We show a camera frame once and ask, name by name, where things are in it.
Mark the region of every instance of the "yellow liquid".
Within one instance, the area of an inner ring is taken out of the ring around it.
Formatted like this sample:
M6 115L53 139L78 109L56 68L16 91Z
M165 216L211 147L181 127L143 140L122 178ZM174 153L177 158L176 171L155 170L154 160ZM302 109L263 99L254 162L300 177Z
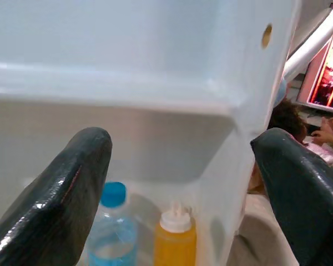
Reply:
M195 266L196 226L185 233L170 233L160 224L155 229L154 266Z

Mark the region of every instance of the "dark hair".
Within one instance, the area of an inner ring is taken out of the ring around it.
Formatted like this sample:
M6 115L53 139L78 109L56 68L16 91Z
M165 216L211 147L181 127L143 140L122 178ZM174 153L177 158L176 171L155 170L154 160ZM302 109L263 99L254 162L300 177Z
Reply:
M283 129L299 140L298 137L304 132L305 123L299 115L297 106L285 99L273 109L268 129L273 127Z

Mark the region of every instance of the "water bottle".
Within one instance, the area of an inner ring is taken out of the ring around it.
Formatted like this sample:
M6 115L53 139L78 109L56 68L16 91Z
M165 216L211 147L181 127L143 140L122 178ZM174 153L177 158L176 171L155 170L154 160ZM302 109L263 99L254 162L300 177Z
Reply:
M125 208L124 184L105 184L87 247L89 266L135 266L137 224Z

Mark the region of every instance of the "circular hole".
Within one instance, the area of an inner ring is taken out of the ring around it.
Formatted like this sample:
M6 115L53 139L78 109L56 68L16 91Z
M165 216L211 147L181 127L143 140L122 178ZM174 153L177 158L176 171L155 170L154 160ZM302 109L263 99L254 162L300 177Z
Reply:
M271 33L273 32L273 26L269 24L264 33L263 33L263 38L261 39L261 46L265 49L268 47L270 43L270 38L271 38Z

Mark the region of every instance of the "blue bottle cap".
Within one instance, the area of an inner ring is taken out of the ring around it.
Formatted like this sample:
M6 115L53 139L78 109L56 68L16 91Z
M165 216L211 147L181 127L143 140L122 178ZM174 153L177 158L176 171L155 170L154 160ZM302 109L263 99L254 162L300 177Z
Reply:
M120 182L107 182L100 203L106 208L117 208L126 201L126 186Z

